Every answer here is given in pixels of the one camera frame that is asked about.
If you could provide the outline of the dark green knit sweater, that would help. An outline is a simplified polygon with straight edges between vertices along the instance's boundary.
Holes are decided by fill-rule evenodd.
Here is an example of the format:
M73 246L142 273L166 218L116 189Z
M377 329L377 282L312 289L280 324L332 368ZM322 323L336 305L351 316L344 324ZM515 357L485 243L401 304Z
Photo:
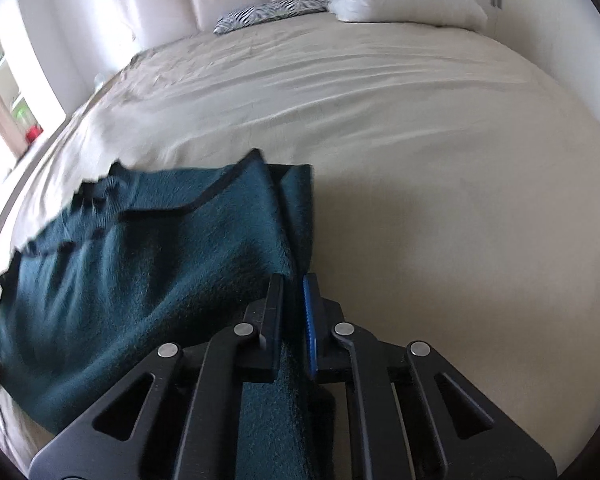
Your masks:
M285 335L311 260L312 188L309 166L271 165L259 151L218 169L114 164L83 183L4 276L3 388L52 442L149 353L237 323L279 274L278 375L242 387L232 479L326 476L306 411L315 390Z

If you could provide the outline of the beige bed sheet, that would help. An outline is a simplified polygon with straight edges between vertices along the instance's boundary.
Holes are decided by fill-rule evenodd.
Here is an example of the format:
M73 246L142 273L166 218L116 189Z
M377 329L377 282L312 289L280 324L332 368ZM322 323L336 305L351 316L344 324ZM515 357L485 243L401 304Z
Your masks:
M456 28L314 14L150 49L74 115L0 236L113 162L314 170L312 268L350 320L428 341L569 467L600 426L600 123Z

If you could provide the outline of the red box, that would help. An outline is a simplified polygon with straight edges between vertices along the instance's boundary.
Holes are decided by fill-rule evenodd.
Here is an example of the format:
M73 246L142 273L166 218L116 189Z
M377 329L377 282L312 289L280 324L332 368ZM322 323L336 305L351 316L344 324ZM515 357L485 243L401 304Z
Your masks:
M32 126L26 133L27 142L32 143L42 132L43 129L39 125Z

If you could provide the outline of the green lidded container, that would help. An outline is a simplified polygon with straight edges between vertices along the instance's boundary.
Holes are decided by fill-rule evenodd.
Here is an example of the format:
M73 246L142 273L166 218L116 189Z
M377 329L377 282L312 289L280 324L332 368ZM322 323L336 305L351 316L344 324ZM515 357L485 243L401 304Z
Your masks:
M14 116L15 121L18 122L24 130L28 130L36 124L35 118L26 101L21 101L14 107L12 116Z

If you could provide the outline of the zebra print pillow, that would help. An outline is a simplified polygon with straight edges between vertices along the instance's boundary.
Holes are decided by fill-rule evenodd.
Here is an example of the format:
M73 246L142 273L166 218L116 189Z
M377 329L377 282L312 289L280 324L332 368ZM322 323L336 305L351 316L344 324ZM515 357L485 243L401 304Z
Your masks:
M224 14L216 22L213 33L223 36L251 26L327 11L327 0L274 0Z

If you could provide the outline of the white wardrobe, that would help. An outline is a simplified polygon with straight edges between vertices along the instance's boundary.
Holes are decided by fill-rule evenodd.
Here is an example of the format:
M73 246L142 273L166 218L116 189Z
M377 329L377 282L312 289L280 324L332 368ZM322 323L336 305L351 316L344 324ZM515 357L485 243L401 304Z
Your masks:
M575 93L600 122L600 12L591 0L478 0L486 34Z

